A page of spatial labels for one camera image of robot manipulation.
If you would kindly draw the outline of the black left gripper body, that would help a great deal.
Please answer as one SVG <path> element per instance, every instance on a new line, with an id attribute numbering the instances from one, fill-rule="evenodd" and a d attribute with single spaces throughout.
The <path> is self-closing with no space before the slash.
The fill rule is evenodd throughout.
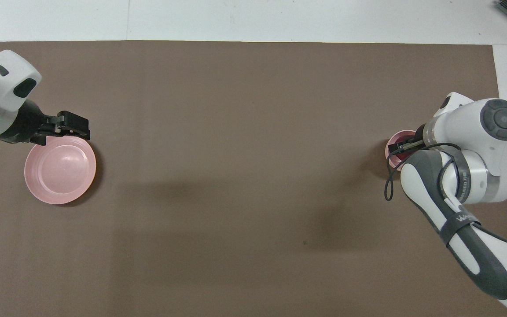
<path id="1" fill-rule="evenodd" d="M 30 143 L 30 137 L 36 133 L 44 133 L 45 115 L 36 103 L 29 99 L 18 109 L 12 125 L 0 134 L 0 140 L 6 143 Z"/>

